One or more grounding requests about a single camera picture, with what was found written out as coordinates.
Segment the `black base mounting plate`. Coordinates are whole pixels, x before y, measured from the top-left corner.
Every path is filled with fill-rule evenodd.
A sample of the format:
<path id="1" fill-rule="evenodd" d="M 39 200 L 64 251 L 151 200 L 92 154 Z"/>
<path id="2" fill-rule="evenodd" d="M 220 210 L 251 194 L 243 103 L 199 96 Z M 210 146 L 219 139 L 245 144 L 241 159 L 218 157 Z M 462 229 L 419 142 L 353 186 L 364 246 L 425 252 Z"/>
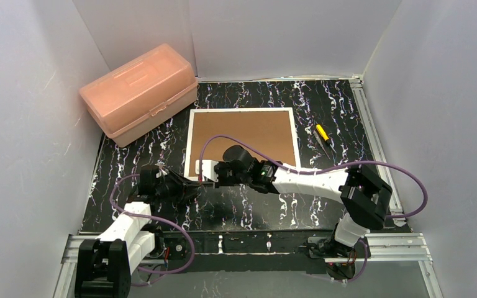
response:
<path id="1" fill-rule="evenodd" d="M 324 274 L 335 263 L 350 268 L 371 255 L 367 240 L 354 248 L 325 252 L 331 230 L 192 231 L 194 261 L 187 273 L 227 271 L 305 271 Z"/>

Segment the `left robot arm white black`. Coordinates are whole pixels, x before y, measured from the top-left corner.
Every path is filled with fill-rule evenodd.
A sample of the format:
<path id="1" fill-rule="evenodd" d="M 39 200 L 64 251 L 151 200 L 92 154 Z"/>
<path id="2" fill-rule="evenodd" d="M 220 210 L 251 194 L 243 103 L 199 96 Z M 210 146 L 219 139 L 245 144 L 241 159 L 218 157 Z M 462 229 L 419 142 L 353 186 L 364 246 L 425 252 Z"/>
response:
<path id="1" fill-rule="evenodd" d="M 187 269 L 194 260 L 193 239 L 177 223 L 153 215 L 152 205 L 161 199 L 186 204 L 198 195 L 200 185 L 158 165 L 145 166 L 116 182 L 109 201 L 119 215 L 102 234 L 81 242 L 75 297 L 127 297 L 132 274 L 157 248 L 157 236 L 148 229 L 152 222 L 173 227 L 187 240 L 189 258 L 171 273 Z"/>

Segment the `yellow handled screwdriver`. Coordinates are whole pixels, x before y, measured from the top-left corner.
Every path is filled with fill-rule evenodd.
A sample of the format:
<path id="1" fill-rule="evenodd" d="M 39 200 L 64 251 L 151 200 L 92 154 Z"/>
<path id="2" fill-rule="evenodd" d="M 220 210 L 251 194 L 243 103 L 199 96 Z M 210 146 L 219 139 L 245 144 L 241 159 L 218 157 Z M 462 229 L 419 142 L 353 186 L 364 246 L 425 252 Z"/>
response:
<path id="1" fill-rule="evenodd" d="M 321 138 L 323 139 L 324 143 L 327 144 L 329 146 L 329 148 L 334 152 L 336 153 L 336 150 L 334 148 L 334 145 L 329 137 L 329 135 L 327 134 L 327 132 L 325 131 L 325 129 L 320 125 L 320 124 L 316 124 L 316 132 L 321 136 Z"/>

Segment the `aluminium right side rail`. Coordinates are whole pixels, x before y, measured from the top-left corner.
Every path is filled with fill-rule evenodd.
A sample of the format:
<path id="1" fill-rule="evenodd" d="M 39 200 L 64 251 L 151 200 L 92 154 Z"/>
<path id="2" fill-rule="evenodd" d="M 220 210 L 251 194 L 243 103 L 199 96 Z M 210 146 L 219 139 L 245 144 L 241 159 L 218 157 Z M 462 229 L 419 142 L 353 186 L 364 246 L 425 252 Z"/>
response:
<path id="1" fill-rule="evenodd" d="M 356 76 L 348 79 L 348 84 L 352 92 L 353 107 L 356 113 L 356 120 L 358 121 L 355 133 L 358 137 L 358 141 L 362 145 L 359 159 L 385 162 L 386 157 L 370 111 L 370 105 L 363 89 L 363 81 Z M 371 165 L 370 168 L 384 182 L 392 187 L 393 194 L 390 198 L 388 213 L 392 215 L 402 215 L 404 210 L 393 181 L 393 174 L 396 171 L 379 165 Z"/>

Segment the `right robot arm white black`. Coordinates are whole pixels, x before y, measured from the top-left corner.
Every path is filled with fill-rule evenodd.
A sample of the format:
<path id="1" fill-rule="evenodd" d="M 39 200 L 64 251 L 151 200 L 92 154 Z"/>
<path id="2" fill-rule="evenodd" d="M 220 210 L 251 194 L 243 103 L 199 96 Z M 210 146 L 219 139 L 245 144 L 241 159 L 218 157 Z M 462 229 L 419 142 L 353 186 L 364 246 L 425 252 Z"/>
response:
<path id="1" fill-rule="evenodd" d="M 263 194 L 303 194 L 343 204 L 347 213 L 337 224 L 331 243 L 345 247 L 353 247 L 370 230 L 384 227 L 393 193 L 367 165 L 322 173 L 259 161 L 240 145 L 228 148 L 222 161 L 203 160 L 199 170 L 216 187 L 243 184 Z"/>

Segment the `translucent orange plastic box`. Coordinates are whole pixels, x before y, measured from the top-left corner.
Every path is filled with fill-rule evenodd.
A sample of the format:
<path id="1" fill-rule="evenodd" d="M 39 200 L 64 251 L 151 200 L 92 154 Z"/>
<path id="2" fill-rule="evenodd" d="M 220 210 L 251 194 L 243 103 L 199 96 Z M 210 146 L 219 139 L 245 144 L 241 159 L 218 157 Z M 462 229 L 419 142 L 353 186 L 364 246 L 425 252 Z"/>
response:
<path id="1" fill-rule="evenodd" d="M 192 104 L 197 88 L 190 62 L 164 43 L 79 94 L 105 135 L 126 147 Z"/>

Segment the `aluminium rail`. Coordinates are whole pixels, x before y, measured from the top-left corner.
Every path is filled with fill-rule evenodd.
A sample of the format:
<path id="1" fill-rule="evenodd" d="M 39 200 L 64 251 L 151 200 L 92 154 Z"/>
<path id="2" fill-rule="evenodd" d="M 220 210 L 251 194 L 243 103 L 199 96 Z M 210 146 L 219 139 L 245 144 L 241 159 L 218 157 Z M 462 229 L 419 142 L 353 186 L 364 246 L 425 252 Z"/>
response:
<path id="1" fill-rule="evenodd" d="M 363 89 L 363 81 L 356 76 L 348 79 L 348 84 L 352 92 L 353 107 L 356 113 L 356 120 L 358 121 L 355 133 L 358 137 L 358 141 L 362 145 L 359 159 L 385 162 L 386 157 L 370 111 L 370 105 Z M 393 174 L 396 171 L 379 165 L 371 165 L 370 168 L 384 182 L 392 187 L 393 194 L 390 198 L 388 213 L 392 215 L 402 215 L 404 210 L 393 181 Z"/>
<path id="2" fill-rule="evenodd" d="M 61 259 L 61 268 L 53 297 L 71 297 L 77 266 L 77 249 L 84 240 L 97 233 L 69 235 Z M 370 233 L 367 235 L 370 261 L 416 261 L 430 297 L 441 297 L 441 290 L 432 267 L 433 260 L 422 233 Z"/>

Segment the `white picture frame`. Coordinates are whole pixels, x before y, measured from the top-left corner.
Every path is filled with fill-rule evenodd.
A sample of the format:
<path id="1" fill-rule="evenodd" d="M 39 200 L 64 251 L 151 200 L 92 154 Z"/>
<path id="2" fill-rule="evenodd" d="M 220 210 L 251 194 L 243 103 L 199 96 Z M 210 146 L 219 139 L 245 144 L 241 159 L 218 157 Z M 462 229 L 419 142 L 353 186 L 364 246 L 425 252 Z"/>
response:
<path id="1" fill-rule="evenodd" d="M 228 135 L 276 161 L 301 166 L 297 125 L 291 107 L 191 110 L 185 177 L 197 180 L 195 161 L 203 145 L 215 135 Z"/>

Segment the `clear grey screwdriver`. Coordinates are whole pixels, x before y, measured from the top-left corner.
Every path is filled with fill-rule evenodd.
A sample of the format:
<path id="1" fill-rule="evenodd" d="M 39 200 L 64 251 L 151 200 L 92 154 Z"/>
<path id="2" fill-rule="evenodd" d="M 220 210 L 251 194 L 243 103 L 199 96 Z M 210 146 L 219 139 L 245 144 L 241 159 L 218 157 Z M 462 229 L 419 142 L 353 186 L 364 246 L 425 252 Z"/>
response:
<path id="1" fill-rule="evenodd" d="M 317 144 L 319 145 L 319 148 L 321 149 L 321 152 L 325 154 L 325 156 L 330 159 L 330 156 L 329 156 L 329 151 L 326 149 L 325 147 L 325 143 L 324 143 L 324 140 L 322 139 L 322 137 L 314 130 L 313 131 L 313 136 L 317 142 Z"/>

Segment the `aluminium front rail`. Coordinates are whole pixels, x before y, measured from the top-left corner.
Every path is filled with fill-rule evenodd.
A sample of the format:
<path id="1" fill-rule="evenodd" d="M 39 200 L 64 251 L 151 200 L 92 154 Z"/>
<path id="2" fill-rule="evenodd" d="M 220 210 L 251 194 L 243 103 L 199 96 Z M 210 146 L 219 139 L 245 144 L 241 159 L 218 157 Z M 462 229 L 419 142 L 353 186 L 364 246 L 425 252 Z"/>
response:
<path id="1" fill-rule="evenodd" d="M 61 259 L 61 268 L 53 297 L 71 297 L 77 266 L 77 249 L 84 240 L 97 233 L 69 235 Z M 370 233 L 367 235 L 370 261 L 416 261 L 430 297 L 441 297 L 441 290 L 432 267 L 433 260 L 422 233 Z"/>

